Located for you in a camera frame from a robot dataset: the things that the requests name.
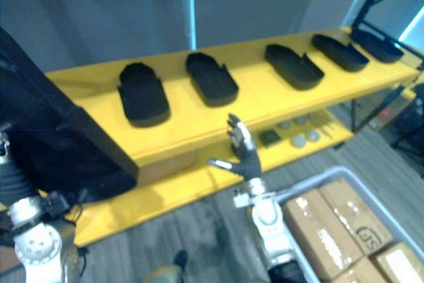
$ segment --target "gray floor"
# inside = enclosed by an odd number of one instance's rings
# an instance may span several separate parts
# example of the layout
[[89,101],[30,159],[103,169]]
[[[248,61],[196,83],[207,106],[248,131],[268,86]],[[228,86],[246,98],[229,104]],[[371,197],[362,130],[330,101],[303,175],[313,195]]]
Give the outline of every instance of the gray floor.
[[[341,109],[334,110],[345,116]],[[272,189],[281,189],[334,165],[360,176],[424,249],[424,181],[370,128],[338,150],[302,158],[267,173],[265,179]],[[90,245],[81,281],[140,282],[155,267],[171,262],[179,249],[189,253],[186,282],[266,280],[244,213],[233,208],[233,191],[219,192]],[[18,268],[0,282],[23,282],[24,277]]]

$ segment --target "lower shelf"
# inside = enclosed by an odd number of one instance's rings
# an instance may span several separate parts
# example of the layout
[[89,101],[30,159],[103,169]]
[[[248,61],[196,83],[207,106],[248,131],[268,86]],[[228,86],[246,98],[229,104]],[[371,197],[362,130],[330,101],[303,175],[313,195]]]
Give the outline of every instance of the lower shelf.
[[[315,113],[313,120],[308,120],[304,125],[293,124],[284,131],[277,126],[271,127],[278,132],[282,140],[268,148],[259,141],[258,132],[254,133],[263,171],[352,137],[352,133],[327,110]],[[290,139],[293,135],[312,128],[320,133],[319,141],[308,142],[303,148],[292,146]],[[159,182],[134,188],[112,199],[85,204],[77,222],[75,244],[88,245],[242,182],[239,176],[207,165],[207,159],[211,157],[236,160],[229,140],[212,144],[199,150],[197,163],[191,168]]]

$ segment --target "cable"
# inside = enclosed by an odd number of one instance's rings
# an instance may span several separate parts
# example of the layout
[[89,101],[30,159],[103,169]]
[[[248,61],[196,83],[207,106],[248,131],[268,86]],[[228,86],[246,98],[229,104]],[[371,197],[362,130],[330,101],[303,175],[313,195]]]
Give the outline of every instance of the cable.
[[84,255],[82,255],[83,258],[83,265],[82,265],[82,269],[81,272],[79,273],[79,277],[82,277],[82,274],[84,274],[85,271],[85,267],[87,266],[87,257]]

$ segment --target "small black object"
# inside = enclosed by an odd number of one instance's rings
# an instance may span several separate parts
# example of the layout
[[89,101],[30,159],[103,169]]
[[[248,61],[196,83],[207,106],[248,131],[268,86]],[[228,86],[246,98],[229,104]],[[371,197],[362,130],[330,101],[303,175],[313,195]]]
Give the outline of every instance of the small black object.
[[372,33],[359,29],[353,29],[350,37],[382,62],[396,62],[403,56],[402,50],[396,48],[395,45],[386,38],[381,40]]
[[201,52],[191,53],[185,61],[191,82],[208,106],[221,106],[234,101],[239,92],[225,64],[219,67],[214,58]]
[[265,58],[295,89],[311,89],[324,77],[324,72],[306,54],[299,57],[292,49],[285,46],[267,45]]
[[369,63],[369,59],[355,49],[351,43],[345,46],[329,36],[316,34],[312,38],[312,44],[347,71],[359,71]]
[[281,137],[274,129],[269,129],[267,131],[263,131],[259,134],[259,139],[265,147],[269,147],[279,141],[281,141]]
[[180,250],[174,257],[173,263],[178,265],[183,271],[186,269],[188,253],[186,250]]
[[154,70],[143,63],[125,67],[119,76],[118,87],[127,119],[134,126],[149,127],[165,121],[170,116],[162,82]]
[[303,272],[296,261],[276,265],[268,270],[271,283],[306,283]]

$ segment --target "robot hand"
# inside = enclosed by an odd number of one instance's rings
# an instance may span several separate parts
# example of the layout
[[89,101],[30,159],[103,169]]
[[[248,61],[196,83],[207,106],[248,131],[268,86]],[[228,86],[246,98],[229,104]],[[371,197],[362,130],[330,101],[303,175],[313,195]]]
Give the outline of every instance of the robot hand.
[[252,135],[246,125],[237,116],[230,114],[229,117],[227,123],[232,129],[228,131],[232,143],[231,147],[237,158],[240,159],[240,162],[227,162],[216,158],[209,159],[208,162],[218,168],[241,175],[246,181],[258,178],[262,173],[258,152],[256,151],[256,145]]

